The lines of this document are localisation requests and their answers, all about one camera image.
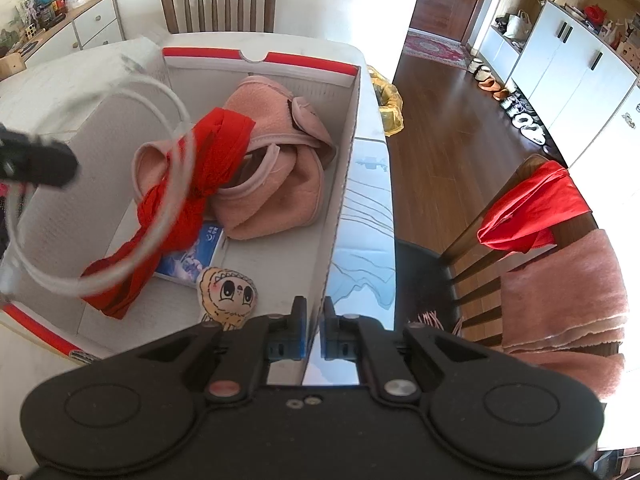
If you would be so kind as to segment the red and white cardboard box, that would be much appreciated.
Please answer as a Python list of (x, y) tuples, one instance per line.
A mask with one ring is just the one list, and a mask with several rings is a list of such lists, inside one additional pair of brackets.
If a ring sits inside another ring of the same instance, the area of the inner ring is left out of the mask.
[(273, 53), (260, 62), (236, 51), (163, 49), (146, 39), (64, 56), (1, 85), (6, 127), (66, 142), (79, 162), (67, 188), (40, 188), (17, 234), (27, 258), (47, 274), (78, 278), (134, 234), (131, 163), (146, 142), (175, 136), (178, 106), (192, 119), (231, 96), (247, 76), (274, 79), (307, 99), (337, 147), (314, 223), (257, 240), (232, 240), (221, 262), (250, 276), (261, 314), (283, 313), (296, 296), (316, 324), (326, 294), (347, 167), (361, 126), (361, 75), (352, 64)]

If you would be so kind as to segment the cartoon face plush doll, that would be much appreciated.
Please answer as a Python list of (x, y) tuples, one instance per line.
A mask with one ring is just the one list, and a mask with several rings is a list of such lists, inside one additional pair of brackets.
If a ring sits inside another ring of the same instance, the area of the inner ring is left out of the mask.
[(239, 330), (254, 311), (258, 292), (254, 282), (230, 269), (205, 268), (196, 282), (203, 322), (216, 322), (223, 330)]

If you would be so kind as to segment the black chair seat cushion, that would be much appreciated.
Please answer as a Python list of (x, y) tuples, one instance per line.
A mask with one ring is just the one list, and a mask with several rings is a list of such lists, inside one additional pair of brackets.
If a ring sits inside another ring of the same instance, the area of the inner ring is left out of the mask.
[(431, 249), (395, 240), (395, 330), (422, 323), (457, 335), (460, 309), (448, 268)]

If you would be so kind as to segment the blue and white small box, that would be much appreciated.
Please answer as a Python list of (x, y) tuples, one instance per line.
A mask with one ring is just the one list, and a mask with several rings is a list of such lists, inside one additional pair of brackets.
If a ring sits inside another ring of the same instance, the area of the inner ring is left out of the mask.
[(204, 221), (192, 246), (163, 255), (154, 276), (171, 283), (194, 287), (206, 268), (220, 266), (226, 250), (224, 229), (212, 220)]

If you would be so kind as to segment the wooden chair beside table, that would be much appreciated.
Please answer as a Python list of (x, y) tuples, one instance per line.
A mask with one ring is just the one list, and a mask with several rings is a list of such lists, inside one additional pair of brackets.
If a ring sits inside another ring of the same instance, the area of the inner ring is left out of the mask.
[[(531, 249), (529, 252), (500, 252), (481, 245), (477, 231), (488, 209), (515, 185), (530, 177), (545, 162), (553, 162), (535, 155), (526, 159), (514, 172), (500, 192), (464, 231), (439, 254), (440, 261), (448, 268), (451, 284), (460, 309), (461, 330), (465, 336), (478, 344), (502, 350), (501, 278), (510, 271), (518, 271), (529, 263), (551, 255), (559, 249), (576, 242), (589, 232), (600, 229), (592, 212), (552, 226), (555, 243)], [(587, 348), (585, 352), (598, 356), (612, 356), (620, 350), (620, 344), (600, 344)]]

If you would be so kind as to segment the red knotted cloth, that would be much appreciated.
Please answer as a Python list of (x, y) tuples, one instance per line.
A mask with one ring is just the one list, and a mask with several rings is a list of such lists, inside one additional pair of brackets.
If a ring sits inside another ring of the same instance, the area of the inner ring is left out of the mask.
[[(225, 108), (214, 108), (193, 127), (195, 134), (195, 164), (186, 200), (179, 209), (178, 218), (160, 247), (140, 263), (122, 282), (100, 294), (84, 300), (91, 307), (110, 318), (125, 316), (143, 287), (152, 278), (160, 259), (171, 252), (190, 248), (203, 225), (209, 199), (228, 184), (244, 159), (250, 134), (255, 127), (253, 119)], [(137, 217), (139, 229), (117, 252), (91, 263), (85, 276), (119, 263), (140, 245), (146, 231), (160, 210), (160, 201), (167, 188), (168, 171), (174, 162), (170, 150), (184, 148), (184, 140), (166, 140), (145, 143), (134, 154), (131, 174), (134, 190), (138, 193)]]

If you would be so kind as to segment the white drawer sideboard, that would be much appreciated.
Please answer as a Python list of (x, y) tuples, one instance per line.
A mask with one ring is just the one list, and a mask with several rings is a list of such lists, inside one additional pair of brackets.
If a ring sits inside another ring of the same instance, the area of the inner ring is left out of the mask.
[(19, 10), (13, 9), (11, 18), (16, 18), (17, 24), (9, 22), (2, 29), (7, 32), (16, 29), (18, 43), (1, 58), (1, 79), (66, 55), (125, 39), (117, 0), (90, 0), (69, 10), (65, 18), (50, 29), (37, 30), (32, 38), (27, 37)]

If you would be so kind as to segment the pink fleece garment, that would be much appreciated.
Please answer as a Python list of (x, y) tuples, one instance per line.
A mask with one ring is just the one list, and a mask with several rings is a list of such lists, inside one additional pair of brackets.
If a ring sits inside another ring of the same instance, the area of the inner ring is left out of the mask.
[(276, 234), (314, 222), (324, 170), (335, 146), (311, 104), (270, 78), (244, 78), (224, 103), (255, 127), (239, 170), (208, 201), (232, 240)]

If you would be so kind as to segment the pink towel on chair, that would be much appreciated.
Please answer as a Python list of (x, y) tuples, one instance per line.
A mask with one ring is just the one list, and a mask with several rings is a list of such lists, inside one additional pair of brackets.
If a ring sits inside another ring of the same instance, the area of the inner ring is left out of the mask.
[(501, 278), (504, 352), (570, 376), (601, 401), (620, 383), (624, 358), (587, 348), (624, 339), (627, 292), (601, 229)]

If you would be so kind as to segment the red cloth on chair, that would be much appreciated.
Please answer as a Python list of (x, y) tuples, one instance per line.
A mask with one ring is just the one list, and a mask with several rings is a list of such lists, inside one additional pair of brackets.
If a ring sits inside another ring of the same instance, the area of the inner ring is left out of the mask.
[(555, 243), (552, 226), (590, 211), (568, 171), (545, 162), (488, 209), (476, 236), (491, 249), (525, 254)]

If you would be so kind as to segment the yellow plastic bag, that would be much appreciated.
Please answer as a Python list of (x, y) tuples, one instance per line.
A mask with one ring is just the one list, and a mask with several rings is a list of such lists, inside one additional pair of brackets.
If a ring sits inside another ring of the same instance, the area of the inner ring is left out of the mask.
[(368, 66), (368, 73), (378, 100), (383, 129), (386, 136), (394, 136), (404, 128), (404, 116), (402, 108), (404, 101), (398, 89), (383, 77), (374, 67)]

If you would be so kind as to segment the wooden chair behind table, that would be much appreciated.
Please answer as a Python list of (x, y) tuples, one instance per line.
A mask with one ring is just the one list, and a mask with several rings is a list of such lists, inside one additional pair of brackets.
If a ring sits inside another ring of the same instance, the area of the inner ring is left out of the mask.
[(276, 0), (160, 0), (168, 32), (273, 32)]

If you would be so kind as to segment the row of shoes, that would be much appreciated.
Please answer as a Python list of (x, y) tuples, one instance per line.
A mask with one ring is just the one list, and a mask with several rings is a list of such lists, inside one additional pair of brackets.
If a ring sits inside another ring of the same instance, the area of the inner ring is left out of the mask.
[(538, 146), (544, 146), (547, 143), (546, 130), (544, 130), (539, 116), (521, 92), (511, 91), (502, 84), (481, 58), (472, 58), (469, 62), (468, 72), (473, 75), (477, 88), (490, 94), (499, 103), (501, 109), (509, 117), (511, 125), (518, 130), (521, 136)]

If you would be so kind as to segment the patterned door rug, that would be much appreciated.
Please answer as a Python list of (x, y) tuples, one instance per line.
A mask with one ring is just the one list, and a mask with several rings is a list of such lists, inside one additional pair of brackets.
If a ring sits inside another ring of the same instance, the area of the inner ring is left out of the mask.
[(471, 58), (460, 42), (450, 38), (410, 28), (407, 32), (402, 53), (466, 70)]

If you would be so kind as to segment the white tall cabinet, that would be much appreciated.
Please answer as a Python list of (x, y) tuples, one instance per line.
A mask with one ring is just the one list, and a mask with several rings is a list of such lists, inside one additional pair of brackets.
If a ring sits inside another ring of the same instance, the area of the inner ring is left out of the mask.
[(573, 165), (637, 82), (638, 73), (584, 23), (547, 2), (518, 58), (500, 79), (533, 107), (567, 165)]

